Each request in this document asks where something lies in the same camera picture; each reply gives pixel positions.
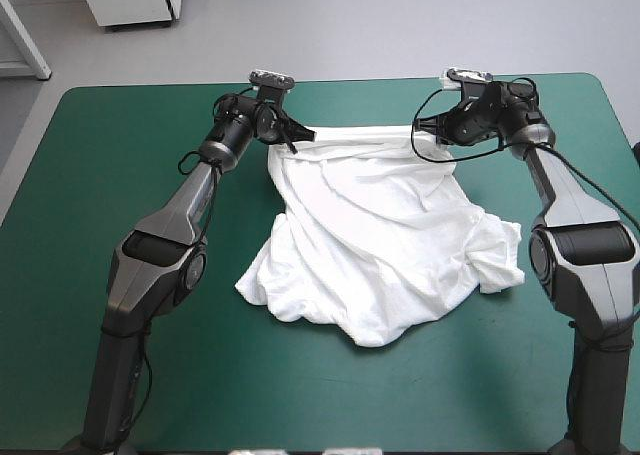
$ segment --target black cable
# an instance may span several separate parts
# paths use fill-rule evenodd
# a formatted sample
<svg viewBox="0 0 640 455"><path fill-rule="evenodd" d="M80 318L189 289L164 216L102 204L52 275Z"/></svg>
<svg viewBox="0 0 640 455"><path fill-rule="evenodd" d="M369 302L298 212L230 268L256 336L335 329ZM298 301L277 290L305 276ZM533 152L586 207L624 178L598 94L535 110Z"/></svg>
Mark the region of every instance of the black cable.
<svg viewBox="0 0 640 455"><path fill-rule="evenodd" d="M535 92L536 88L535 88L535 83L533 82L533 80L529 80L529 79L526 79L526 78L525 78L525 80L527 80L530 83L532 83L533 90ZM489 155L493 155L494 153L502 152L502 151L504 151L505 149L507 149L509 147L513 147L513 146L517 146L517 145L528 145L531 148L539 148L540 150L544 150L545 152L550 153L551 155L556 157L570 171L572 171L580 179L582 179L583 181L585 181L586 183L591 185L604 198L606 198L614 207L616 207L631 222L631 224L636 228L636 230L638 230L640 232L640 223L638 222L638 220L636 220L633 217L633 215L631 215L631 213L629 213L615 198L613 198L611 195L609 195L609 193L607 193L607 191L604 188L602 188L596 182L594 182L589 177L587 177L577 167L575 167L573 164L571 164L564 157L564 155L562 155L560 152L555 150L548 143L534 143L534 142L504 143L502 138L498 137L499 138L499 143L498 143L498 147L497 148L495 148L493 150L489 150L487 152L478 153L476 155L469 155L467 157L460 157L460 158L452 158L452 159L448 159L448 160L434 160L434 159L431 159L431 158L428 158L428 157L425 157L424 155L422 155L420 152L418 152L418 149L416 148L416 145L415 145L415 124L416 124L416 120L418 119L418 115L420 115L420 112L427 106L427 104L433 99L433 97L435 97L438 93L443 92L443 91L444 91L443 89L439 89L439 90L436 90L435 92L431 93L431 95L429 95L427 97L427 99L424 101L424 103L422 105L420 105L420 108L418 108L418 110L416 111L416 114L413 117L413 121L411 123L411 148L413 149L413 152L416 154L416 156L418 158L420 158L422 160L425 160L427 162L431 162L431 163L454 163L454 162L464 162L466 160L474 160L476 158L486 157L486 156L489 156ZM443 140L447 140L447 138L443 137L443 136L438 136L438 138L441 138Z"/></svg>
<svg viewBox="0 0 640 455"><path fill-rule="evenodd" d="M548 145L544 145L544 146L536 146L536 148L539 148L541 150L544 150L545 152L550 153L551 155L553 155L554 157L556 157L558 160L560 160L569 170L571 170L573 173L575 173L578 177L580 177L582 180L584 180L586 183L588 183L589 185L591 185L594 189L596 189L604 198L606 198L607 200L609 200L609 202L611 202L611 204L616 207L618 210L620 210L620 212L627 217L627 219L633 224L634 227L636 227L636 230L638 230L640 232L640 223L638 223L638 220L636 220L615 198L613 198L611 195L609 195L604 188L602 188L600 185L598 185L596 182L594 182L593 180L591 180L589 177L587 177L584 173L582 173L580 170L578 170L578 168L576 168L574 165L572 165L565 157L564 155L562 155L560 152L558 152L557 150L555 150L554 148L548 146Z"/></svg>
<svg viewBox="0 0 640 455"><path fill-rule="evenodd" d="M140 408L138 408L138 411L131 419L131 423L127 427L127 430L131 430L134 427L134 425L140 418L140 415L142 415L144 408L147 406L147 402L149 401L149 398L151 397L151 388L153 387L153 370L151 369L151 362L149 362L149 356L147 355L147 347L145 344L145 337L147 335L149 335L148 330L145 330L143 333L140 334L140 353L142 353L142 359L144 360L144 364L147 367L147 392L145 393L144 398L142 399Z"/></svg>

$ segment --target green tabletop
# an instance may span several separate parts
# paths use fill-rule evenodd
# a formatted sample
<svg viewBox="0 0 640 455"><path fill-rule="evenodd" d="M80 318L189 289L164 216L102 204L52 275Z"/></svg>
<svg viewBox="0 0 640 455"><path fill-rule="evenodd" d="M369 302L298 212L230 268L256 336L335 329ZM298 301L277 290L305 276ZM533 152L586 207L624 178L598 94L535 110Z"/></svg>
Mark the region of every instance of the green tabletop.
<svg viewBox="0 0 640 455"><path fill-rule="evenodd" d="M598 80L534 78L559 150L638 214L638 165ZM0 448L55 449L80 432L112 249L183 179L176 162L207 134L212 101L244 86L64 96L0 229ZM299 83L285 108L306 125L408 124L437 87L435 79ZM459 164L456 177L473 202L522 223L525 285L476 292L443 320L363 349L335 326L280 323L233 288L283 210L266 150L254 142L223 179L205 279L154 323L154 388L131 437L137 448L540 451L563 436L573 332L529 267L539 200L522 162L502 153ZM633 449L639 395L635 353L623 433Z"/></svg>

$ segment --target white cloth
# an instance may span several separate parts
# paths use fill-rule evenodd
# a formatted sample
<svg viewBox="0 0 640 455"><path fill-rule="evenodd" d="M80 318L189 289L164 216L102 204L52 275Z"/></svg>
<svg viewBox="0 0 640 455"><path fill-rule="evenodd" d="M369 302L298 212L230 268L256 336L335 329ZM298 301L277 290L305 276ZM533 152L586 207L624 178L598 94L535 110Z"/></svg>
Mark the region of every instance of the white cloth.
<svg viewBox="0 0 640 455"><path fill-rule="evenodd" d="M523 282L520 225L469 202L454 163L418 159L410 127L314 128L316 141L269 149L286 203L236 284L279 320L335 323L358 345L385 345L437 320L480 284ZM431 136L421 153L450 158Z"/></svg>

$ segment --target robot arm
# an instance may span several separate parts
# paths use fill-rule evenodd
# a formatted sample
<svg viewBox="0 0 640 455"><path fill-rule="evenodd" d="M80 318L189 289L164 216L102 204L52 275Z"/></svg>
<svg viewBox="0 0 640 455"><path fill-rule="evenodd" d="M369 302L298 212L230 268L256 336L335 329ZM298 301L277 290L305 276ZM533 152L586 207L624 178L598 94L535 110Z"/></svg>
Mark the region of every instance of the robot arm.
<svg viewBox="0 0 640 455"><path fill-rule="evenodd" d="M531 263L553 307L575 327L565 440L552 453L617 454L640 296L640 249L618 213L584 192L554 155L555 133L533 81L492 81L455 70L462 101L446 113L418 119L415 128L440 143L469 146L493 137L527 163L542 212L533 224Z"/></svg>
<svg viewBox="0 0 640 455"><path fill-rule="evenodd" d="M135 422L152 319L182 303L202 278L208 220L202 228L200 221L222 175L236 167L252 138L286 143L293 151L293 142L314 139L282 109L294 86L291 77L256 70L250 81L256 97L227 94L216 101L213 128L193 152L199 163L165 206L141 219L116 247L84 429L64 453L126 451L121 445Z"/></svg>

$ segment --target floor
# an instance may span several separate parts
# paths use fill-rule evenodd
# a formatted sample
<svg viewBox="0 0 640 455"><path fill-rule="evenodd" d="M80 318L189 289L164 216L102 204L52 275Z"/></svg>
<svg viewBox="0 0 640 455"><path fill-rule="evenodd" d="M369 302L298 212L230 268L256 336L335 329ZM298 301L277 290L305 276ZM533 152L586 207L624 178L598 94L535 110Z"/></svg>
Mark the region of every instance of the floor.
<svg viewBox="0 0 640 455"><path fill-rule="evenodd" d="M173 27L119 33L83 0L11 1L53 77L0 82L0 221L77 86L238 82L254 67L298 80L589 72L640 141L640 0L184 0Z"/></svg>

